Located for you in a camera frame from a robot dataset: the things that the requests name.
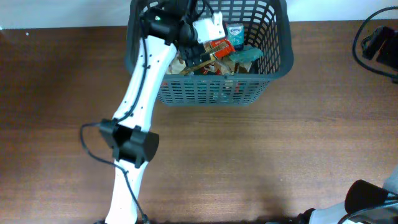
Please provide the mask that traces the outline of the beige snack bag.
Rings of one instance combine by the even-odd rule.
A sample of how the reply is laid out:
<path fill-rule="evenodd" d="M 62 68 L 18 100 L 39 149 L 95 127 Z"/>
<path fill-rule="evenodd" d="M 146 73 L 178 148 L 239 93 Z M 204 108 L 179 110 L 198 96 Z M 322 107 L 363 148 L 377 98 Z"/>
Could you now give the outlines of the beige snack bag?
<path fill-rule="evenodd" d="M 186 67 L 185 61 L 181 58 L 180 52 L 177 52 L 174 59 L 166 70 L 167 75 L 180 74 Z"/>
<path fill-rule="evenodd" d="M 205 70 L 216 75 L 227 75 L 235 73 L 248 73 L 252 67 L 252 62 L 237 63 L 230 59 L 216 60 L 205 65 Z"/>

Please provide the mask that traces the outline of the orange spaghetti pasta packet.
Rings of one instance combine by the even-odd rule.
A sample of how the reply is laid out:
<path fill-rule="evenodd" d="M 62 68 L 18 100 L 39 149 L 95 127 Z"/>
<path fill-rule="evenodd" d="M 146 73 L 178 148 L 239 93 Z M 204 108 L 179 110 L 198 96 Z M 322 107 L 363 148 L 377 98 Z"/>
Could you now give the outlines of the orange spaghetti pasta packet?
<path fill-rule="evenodd" d="M 235 52 L 235 49 L 232 43 L 225 38 L 193 47 L 181 47 L 180 56 L 184 60 L 186 67 L 180 74 L 187 75 L 233 52 Z"/>

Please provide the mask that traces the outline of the Kleenex tissue multipack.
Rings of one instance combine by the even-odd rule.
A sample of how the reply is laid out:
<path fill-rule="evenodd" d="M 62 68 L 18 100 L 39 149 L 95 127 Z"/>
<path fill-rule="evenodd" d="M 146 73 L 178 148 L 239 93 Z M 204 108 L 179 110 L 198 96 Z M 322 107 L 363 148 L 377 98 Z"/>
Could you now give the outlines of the Kleenex tissue multipack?
<path fill-rule="evenodd" d="M 244 25 L 243 23 L 232 23 L 226 25 L 227 38 L 235 50 L 242 50 L 244 47 Z"/>

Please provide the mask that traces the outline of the small mint green packet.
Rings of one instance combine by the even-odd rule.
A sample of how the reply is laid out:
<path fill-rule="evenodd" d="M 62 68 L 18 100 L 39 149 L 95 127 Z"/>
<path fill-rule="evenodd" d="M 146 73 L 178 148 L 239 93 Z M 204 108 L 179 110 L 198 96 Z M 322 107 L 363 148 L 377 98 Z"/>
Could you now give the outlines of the small mint green packet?
<path fill-rule="evenodd" d="M 250 45 L 245 45 L 242 50 L 229 55 L 229 59 L 236 63 L 253 62 L 264 56 L 261 49 Z"/>

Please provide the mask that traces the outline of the green Nescafe coffee bag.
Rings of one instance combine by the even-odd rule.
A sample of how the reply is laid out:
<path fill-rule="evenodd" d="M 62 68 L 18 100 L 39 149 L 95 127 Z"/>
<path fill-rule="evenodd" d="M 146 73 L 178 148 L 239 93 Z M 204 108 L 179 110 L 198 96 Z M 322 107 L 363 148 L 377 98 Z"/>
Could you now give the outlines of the green Nescafe coffee bag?
<path fill-rule="evenodd" d="M 219 69 L 213 64 L 209 63 L 208 65 L 205 65 L 204 67 L 195 70 L 193 72 L 194 75 L 219 75 L 220 71 Z"/>

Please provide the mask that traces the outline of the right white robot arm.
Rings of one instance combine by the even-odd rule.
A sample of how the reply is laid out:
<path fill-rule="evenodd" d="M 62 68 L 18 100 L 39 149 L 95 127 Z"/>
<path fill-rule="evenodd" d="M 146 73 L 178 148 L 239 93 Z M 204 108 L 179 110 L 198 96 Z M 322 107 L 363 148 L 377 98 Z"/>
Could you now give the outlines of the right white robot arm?
<path fill-rule="evenodd" d="M 363 57 L 397 68 L 397 31 L 378 27 L 361 41 Z M 325 209 L 310 208 L 289 223 L 386 223 L 397 224 L 397 169 L 378 187 L 357 180 L 349 188 L 343 202 Z"/>

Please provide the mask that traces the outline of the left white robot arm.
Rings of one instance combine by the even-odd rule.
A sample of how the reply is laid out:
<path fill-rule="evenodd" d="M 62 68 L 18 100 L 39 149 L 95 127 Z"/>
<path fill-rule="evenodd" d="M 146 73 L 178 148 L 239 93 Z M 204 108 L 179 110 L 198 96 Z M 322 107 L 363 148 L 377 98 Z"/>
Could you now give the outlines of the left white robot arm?
<path fill-rule="evenodd" d="M 148 216 L 138 196 L 160 137 L 150 131 L 155 100 L 179 46 L 191 47 L 225 37 L 223 15 L 202 18 L 195 2 L 164 3 L 146 11 L 132 8 L 127 23 L 126 68 L 131 75 L 124 98 L 111 119 L 95 126 L 112 150 L 115 170 L 111 205 L 103 223 L 136 223 Z"/>

